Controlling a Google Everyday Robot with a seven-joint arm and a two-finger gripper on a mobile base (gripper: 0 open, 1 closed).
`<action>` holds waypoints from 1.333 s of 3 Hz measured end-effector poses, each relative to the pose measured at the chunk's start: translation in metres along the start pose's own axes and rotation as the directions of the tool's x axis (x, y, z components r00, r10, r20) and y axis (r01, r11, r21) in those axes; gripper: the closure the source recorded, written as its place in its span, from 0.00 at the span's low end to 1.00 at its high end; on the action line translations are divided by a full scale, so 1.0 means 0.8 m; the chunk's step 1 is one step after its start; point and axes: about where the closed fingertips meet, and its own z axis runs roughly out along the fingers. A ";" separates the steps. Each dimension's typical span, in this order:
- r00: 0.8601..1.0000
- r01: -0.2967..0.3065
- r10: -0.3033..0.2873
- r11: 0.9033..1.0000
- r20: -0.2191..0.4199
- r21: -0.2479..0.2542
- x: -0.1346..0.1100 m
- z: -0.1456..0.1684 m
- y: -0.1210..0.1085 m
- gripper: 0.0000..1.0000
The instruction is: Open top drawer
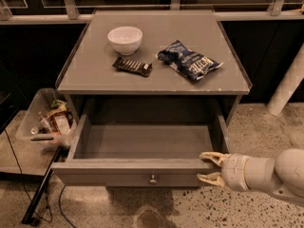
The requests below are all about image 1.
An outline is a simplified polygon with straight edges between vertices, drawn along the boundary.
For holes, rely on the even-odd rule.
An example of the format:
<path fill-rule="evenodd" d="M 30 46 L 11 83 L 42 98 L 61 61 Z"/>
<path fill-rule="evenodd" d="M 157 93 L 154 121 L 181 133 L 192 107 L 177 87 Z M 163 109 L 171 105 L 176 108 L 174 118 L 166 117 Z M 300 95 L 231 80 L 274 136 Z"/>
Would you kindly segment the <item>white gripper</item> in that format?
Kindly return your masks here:
<path fill-rule="evenodd" d="M 224 187 L 225 184 L 234 191 L 248 191 L 249 187 L 245 180 L 245 166 L 249 156 L 240 154 L 223 154 L 220 152 L 201 152 L 201 160 L 209 160 L 221 167 L 220 172 L 207 175 L 197 174 L 197 178 L 205 183 Z"/>

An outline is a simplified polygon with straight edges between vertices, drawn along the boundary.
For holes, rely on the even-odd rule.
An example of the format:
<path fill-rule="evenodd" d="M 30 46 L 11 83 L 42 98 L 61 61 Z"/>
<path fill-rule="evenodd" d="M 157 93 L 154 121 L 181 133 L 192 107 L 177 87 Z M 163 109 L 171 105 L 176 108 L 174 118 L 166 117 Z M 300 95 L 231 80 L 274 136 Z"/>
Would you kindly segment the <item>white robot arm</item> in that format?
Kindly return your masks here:
<path fill-rule="evenodd" d="M 199 158 L 211 161 L 219 168 L 211 174 L 197 174 L 199 181 L 237 192 L 257 191 L 277 200 L 304 206 L 303 149 L 287 149 L 276 158 L 220 152 L 202 152 Z"/>

